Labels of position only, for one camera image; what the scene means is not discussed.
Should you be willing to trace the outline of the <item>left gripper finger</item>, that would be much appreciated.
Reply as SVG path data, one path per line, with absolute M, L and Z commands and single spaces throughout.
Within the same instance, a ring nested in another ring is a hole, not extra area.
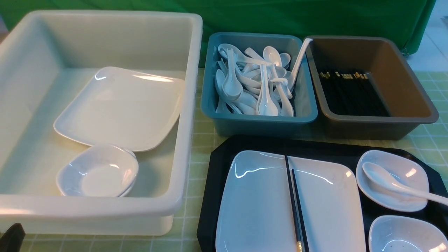
M 0 238 L 1 252 L 19 252 L 26 236 L 21 223 L 15 223 Z

